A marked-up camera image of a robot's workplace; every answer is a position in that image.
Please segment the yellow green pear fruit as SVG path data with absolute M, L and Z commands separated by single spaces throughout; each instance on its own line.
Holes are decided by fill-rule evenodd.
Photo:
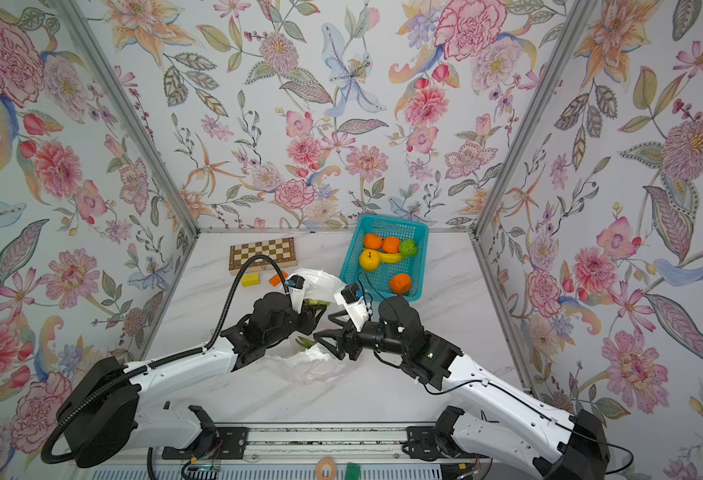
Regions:
M 295 339 L 295 343 L 303 350 L 309 350 L 315 346 L 316 342 L 303 336 L 298 336 Z

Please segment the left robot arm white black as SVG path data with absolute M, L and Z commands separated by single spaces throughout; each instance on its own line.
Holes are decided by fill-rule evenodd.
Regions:
M 325 311 L 321 304 L 295 311 L 288 295 L 271 292 L 217 334 L 211 347 L 129 364 L 114 357 L 97 361 L 57 411 L 42 460 L 91 468 L 127 449 L 170 447 L 196 457 L 211 452 L 220 443 L 215 422 L 203 407 L 180 398 L 263 358 L 295 332 L 311 334 Z

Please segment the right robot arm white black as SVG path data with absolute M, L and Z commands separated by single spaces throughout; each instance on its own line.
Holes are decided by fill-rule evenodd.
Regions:
M 463 406 L 447 406 L 429 433 L 405 452 L 412 458 L 486 457 L 537 479 L 603 479 L 611 452 L 601 420 L 583 410 L 571 414 L 539 401 L 480 366 L 455 344 L 427 331 L 419 312 L 401 296 L 379 304 L 369 318 L 363 304 L 329 317 L 334 328 L 314 340 L 340 360 L 365 350 L 391 354 L 397 370 L 432 396 L 454 395 Z

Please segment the orange fruit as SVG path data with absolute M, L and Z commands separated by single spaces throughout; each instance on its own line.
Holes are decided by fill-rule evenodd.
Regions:
M 413 280 L 407 274 L 397 274 L 389 280 L 389 289 L 395 295 L 407 295 L 411 288 L 413 288 Z
M 399 238 L 389 236 L 383 239 L 383 244 L 381 244 L 381 251 L 387 254 L 397 254 L 399 253 L 399 245 L 401 245 L 401 240 Z
M 363 247 L 370 250 L 381 250 L 383 238 L 377 234 L 367 233 L 365 238 L 363 238 Z

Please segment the white plastic bag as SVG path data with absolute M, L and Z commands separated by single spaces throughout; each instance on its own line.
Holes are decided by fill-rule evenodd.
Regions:
M 326 347 L 309 339 L 321 320 L 328 316 L 327 309 L 337 306 L 334 296 L 341 292 L 343 282 L 323 270 L 307 268 L 298 268 L 286 280 L 293 284 L 291 293 L 298 293 L 300 314 L 307 315 L 310 330 L 296 338 L 300 344 L 299 351 L 287 357 L 266 356 L 262 360 L 264 368 L 291 384 L 329 384 L 343 378 L 347 368 L 342 361 Z

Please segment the yellow apple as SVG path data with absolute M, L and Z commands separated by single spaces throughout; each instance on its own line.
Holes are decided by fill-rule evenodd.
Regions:
M 381 254 L 377 250 L 365 249 L 359 257 L 359 265 L 365 272 L 373 272 L 381 265 Z

